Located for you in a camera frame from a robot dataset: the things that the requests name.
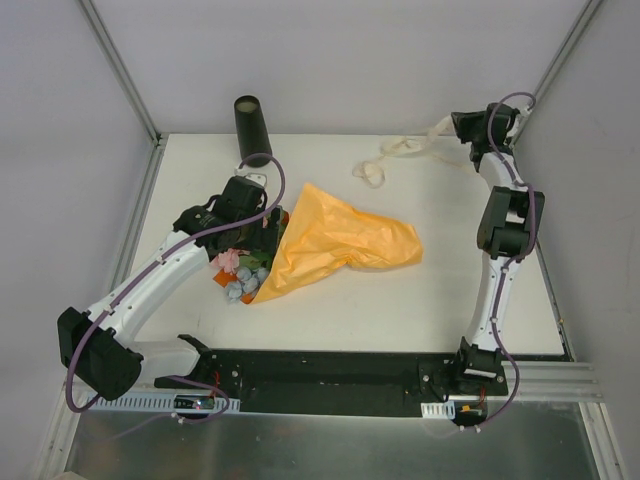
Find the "pink and blue flower bouquet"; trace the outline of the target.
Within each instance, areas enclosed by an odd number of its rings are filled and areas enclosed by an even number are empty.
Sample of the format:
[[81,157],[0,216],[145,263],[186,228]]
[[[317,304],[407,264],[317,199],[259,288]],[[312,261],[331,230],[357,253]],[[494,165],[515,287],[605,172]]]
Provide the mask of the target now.
[[[289,213],[281,206],[276,207],[268,216],[262,218],[279,222],[280,241],[289,223]],[[261,286],[269,275],[276,253],[249,252],[245,250],[229,249],[219,253],[210,265],[217,271],[213,280],[224,288],[228,300],[250,304],[256,297]]]

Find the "orange wrapping paper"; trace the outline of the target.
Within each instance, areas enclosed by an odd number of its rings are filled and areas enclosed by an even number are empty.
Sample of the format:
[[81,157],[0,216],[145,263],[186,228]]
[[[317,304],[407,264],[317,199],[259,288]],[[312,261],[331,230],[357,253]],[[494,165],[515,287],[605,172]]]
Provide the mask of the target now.
[[389,270],[418,264],[413,225],[360,211],[307,183],[289,214],[271,271],[251,303],[282,297],[342,267]]

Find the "cream lace ribbon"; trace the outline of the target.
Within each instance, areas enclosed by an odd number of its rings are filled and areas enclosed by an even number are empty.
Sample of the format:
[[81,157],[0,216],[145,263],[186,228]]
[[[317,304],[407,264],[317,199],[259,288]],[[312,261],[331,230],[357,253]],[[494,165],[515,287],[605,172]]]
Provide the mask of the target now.
[[455,161],[451,155],[445,154],[440,149],[444,139],[452,134],[454,134],[453,119],[451,115],[446,115],[434,126],[428,127],[423,135],[389,137],[380,143],[377,156],[358,162],[353,167],[351,175],[360,179],[368,188],[379,189],[386,182],[385,161],[387,159],[418,157],[425,157],[427,160],[471,174],[470,166]]

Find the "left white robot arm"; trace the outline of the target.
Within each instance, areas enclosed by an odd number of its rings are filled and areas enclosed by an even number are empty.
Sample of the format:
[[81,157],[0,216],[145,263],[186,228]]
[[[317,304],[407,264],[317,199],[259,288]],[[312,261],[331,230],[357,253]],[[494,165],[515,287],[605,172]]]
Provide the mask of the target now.
[[84,311],[57,320],[61,361],[69,372],[112,401],[137,383],[164,385],[177,376],[188,388],[211,377],[211,351],[188,334],[174,340],[136,339],[142,326],[192,275],[232,248],[274,250],[281,208],[268,201],[267,178],[231,177],[223,192],[182,212],[156,251],[118,288]]

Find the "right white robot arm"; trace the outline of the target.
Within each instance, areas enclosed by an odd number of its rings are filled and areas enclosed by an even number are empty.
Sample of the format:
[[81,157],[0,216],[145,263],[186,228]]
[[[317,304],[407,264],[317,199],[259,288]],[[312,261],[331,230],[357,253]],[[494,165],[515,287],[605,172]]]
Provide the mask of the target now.
[[451,114],[457,138],[470,145],[470,161],[489,188],[476,235],[482,253],[480,287],[450,368],[451,388],[457,394],[506,393],[506,310],[515,276],[537,242],[545,205],[545,195],[525,182],[515,165],[511,137],[520,117],[521,111],[505,101],[482,111]]

